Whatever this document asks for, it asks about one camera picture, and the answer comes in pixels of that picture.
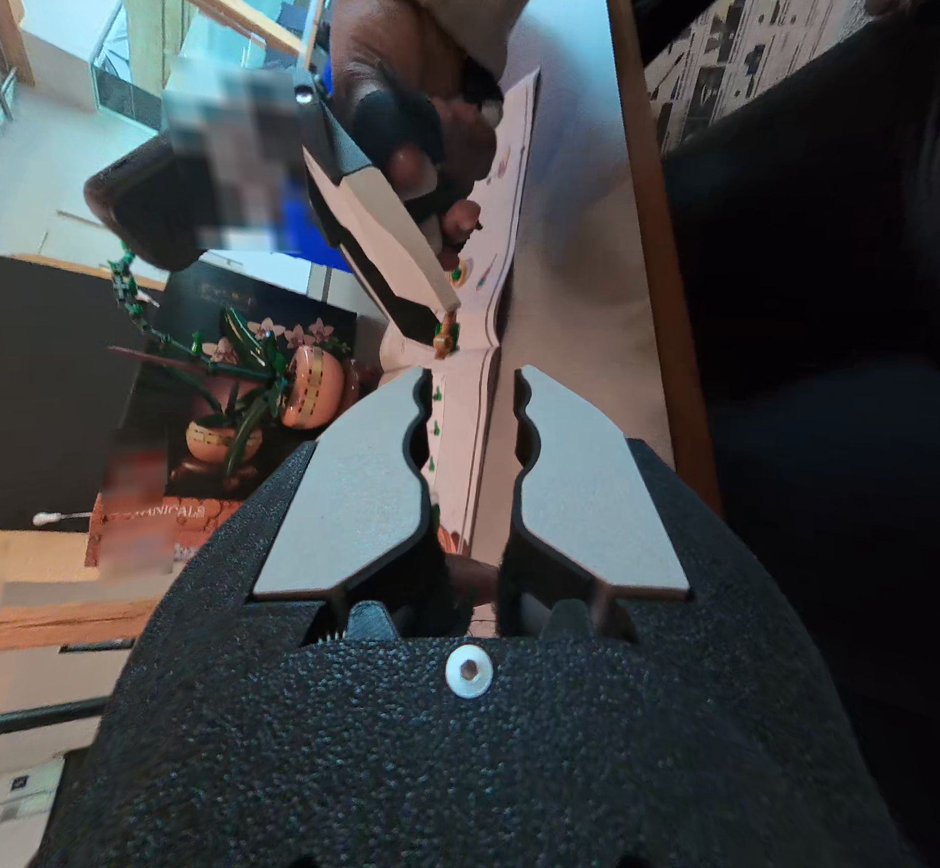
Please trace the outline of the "brick plant model with pot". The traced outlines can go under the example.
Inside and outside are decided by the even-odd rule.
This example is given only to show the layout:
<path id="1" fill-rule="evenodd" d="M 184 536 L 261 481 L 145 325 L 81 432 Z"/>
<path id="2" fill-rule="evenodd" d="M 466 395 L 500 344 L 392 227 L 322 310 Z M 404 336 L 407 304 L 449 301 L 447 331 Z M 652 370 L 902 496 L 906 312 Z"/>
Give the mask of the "brick plant model with pot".
<path id="1" fill-rule="evenodd" d="M 256 323 L 224 307 L 211 349 L 201 331 L 183 343 L 150 320 L 147 307 L 156 303 L 142 291 L 134 264 L 135 254 L 124 250 L 108 269 L 116 304 L 153 347 L 138 357 L 196 394 L 208 413 L 195 427 L 227 431 L 220 442 L 230 457 L 266 427 L 318 430 L 339 415 L 353 371 L 352 350 L 332 327 Z"/>

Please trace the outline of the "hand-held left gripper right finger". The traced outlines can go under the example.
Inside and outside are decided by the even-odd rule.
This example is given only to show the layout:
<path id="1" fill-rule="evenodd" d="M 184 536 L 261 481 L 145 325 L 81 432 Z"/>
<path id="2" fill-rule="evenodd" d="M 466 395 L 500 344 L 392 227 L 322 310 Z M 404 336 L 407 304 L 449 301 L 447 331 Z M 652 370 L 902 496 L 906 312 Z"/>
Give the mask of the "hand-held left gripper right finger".
<path id="1" fill-rule="evenodd" d="M 514 401 L 511 582 L 538 602 L 687 600 L 690 582 L 620 428 L 532 365 L 516 371 Z"/>

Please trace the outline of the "black panel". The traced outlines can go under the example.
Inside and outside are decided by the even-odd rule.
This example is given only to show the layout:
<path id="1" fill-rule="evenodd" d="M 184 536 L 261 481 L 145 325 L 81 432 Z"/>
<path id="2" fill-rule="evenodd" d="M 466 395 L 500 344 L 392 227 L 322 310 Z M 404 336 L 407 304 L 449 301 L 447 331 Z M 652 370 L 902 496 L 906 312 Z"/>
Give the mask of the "black panel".
<path id="1" fill-rule="evenodd" d="M 131 418 L 143 350 L 111 281 L 2 257 L 1 528 L 92 509 L 113 458 L 165 451 L 158 414 Z"/>

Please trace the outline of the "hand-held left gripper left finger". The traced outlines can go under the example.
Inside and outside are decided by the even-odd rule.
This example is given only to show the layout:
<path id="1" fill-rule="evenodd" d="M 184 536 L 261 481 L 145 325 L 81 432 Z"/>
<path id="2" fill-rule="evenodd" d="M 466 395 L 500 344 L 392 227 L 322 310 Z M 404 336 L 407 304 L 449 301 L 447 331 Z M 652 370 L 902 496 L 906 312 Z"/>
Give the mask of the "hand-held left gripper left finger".
<path id="1" fill-rule="evenodd" d="M 429 529 L 431 371 L 405 370 L 317 441 L 252 594 L 259 601 L 349 596 Z"/>

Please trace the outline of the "blue plastic bin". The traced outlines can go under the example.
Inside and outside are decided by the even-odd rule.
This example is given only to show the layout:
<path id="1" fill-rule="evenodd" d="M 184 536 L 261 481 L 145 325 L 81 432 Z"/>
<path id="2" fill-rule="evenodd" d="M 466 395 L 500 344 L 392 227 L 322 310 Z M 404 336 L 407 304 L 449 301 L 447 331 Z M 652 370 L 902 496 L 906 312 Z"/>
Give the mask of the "blue plastic bin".
<path id="1" fill-rule="evenodd" d="M 286 253 L 316 266 L 352 274 L 340 249 L 327 239 L 322 221 L 307 197 L 289 193 L 282 204 L 282 220 Z"/>

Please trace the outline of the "brick set instruction booklet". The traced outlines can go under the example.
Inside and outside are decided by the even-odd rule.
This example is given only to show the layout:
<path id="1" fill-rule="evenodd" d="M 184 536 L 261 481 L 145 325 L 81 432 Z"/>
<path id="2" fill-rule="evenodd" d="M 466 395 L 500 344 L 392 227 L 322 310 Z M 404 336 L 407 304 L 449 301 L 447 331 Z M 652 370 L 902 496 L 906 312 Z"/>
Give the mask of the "brick set instruction booklet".
<path id="1" fill-rule="evenodd" d="M 516 248 L 540 74 L 534 68 L 506 92 L 496 157 L 486 180 L 475 185 L 472 199 L 481 209 L 481 227 L 449 276 L 462 302 L 455 351 L 437 359 L 430 346 L 408 340 L 393 324 L 380 345 L 382 385 L 413 366 L 431 372 L 429 457 L 421 473 L 437 509 L 439 543 L 455 556 L 471 553 L 500 353 L 497 312 Z"/>

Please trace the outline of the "black brick set box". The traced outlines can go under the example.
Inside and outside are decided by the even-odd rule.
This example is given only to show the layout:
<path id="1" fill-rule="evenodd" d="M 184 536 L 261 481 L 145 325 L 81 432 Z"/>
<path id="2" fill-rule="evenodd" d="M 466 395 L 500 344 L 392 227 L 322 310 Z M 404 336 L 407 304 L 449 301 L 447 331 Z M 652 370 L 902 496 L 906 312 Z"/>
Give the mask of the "black brick set box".
<path id="1" fill-rule="evenodd" d="M 172 274 L 159 299 L 147 307 L 153 324 L 183 343 L 201 331 L 212 349 L 220 334 L 220 313 L 233 307 L 256 323 L 294 328 L 321 323 L 352 350 L 352 366 L 340 414 L 368 388 L 369 370 L 353 357 L 356 315 L 279 286 L 197 262 Z M 117 455 L 104 479 L 89 521 L 85 564 L 115 570 L 121 544 L 156 535 L 159 552 L 178 563 L 189 561 L 248 498 L 318 430 L 295 431 L 274 425 L 256 432 L 242 453 L 230 457 L 220 439 L 229 433 L 205 431 L 195 420 L 205 404 L 168 373 L 141 362 L 131 399 L 131 418 L 158 414 L 166 426 L 165 451 Z"/>

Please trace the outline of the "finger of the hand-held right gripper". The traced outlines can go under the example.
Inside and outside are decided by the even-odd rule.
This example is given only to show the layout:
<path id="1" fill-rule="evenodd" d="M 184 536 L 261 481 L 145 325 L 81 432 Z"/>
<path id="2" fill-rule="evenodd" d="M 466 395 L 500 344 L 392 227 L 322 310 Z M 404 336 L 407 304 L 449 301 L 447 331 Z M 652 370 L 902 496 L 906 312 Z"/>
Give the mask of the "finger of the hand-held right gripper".
<path id="1" fill-rule="evenodd" d="M 332 213 L 313 181 L 308 183 L 308 196 L 313 224 L 326 247 L 357 276 L 370 298 L 406 338 L 431 346 L 440 326 L 434 312 L 392 291 L 391 285 L 370 261 L 352 233 Z"/>
<path id="2" fill-rule="evenodd" d="M 438 318 L 456 313 L 460 298 L 381 170 L 367 166 L 335 184 L 309 149 L 303 149 L 303 156 L 330 212 L 350 232 L 391 293 Z"/>

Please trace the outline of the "newspaper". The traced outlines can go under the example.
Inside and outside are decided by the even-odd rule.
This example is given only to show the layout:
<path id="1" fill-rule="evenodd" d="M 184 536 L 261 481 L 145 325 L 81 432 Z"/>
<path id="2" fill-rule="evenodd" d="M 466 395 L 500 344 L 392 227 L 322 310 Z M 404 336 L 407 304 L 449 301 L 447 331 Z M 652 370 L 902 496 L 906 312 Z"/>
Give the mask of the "newspaper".
<path id="1" fill-rule="evenodd" d="M 865 0 L 716 0 L 646 68 L 667 155 L 870 22 Z"/>

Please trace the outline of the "person's right hand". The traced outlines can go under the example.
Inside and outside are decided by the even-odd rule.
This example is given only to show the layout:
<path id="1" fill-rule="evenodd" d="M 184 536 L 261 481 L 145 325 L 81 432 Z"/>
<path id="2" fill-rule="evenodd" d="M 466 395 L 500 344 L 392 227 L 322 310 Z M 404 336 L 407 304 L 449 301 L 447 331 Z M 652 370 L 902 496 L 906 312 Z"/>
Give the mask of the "person's right hand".
<path id="1" fill-rule="evenodd" d="M 465 53 L 415 0 L 333 0 L 331 62 L 335 114 L 347 130 L 358 107 L 375 91 L 395 83 L 429 97 L 441 124 L 444 159 L 434 163 L 412 142 L 390 151 L 382 172 L 403 200 L 437 188 L 441 176 L 461 193 L 422 233 L 445 271 L 457 268 L 476 231 L 480 207 L 467 198 L 489 174 L 496 151 L 495 128 L 463 98 Z"/>

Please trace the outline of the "white desk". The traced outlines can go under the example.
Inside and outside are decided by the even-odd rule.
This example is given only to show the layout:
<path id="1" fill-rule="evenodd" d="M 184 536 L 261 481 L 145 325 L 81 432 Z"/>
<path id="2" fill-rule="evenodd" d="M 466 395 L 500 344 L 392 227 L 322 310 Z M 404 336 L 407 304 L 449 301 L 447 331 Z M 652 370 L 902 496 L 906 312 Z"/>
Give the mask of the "white desk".
<path id="1" fill-rule="evenodd" d="M 530 0 L 501 85 L 540 82 L 471 542 L 498 565 L 534 365 L 722 499 L 632 0 Z"/>

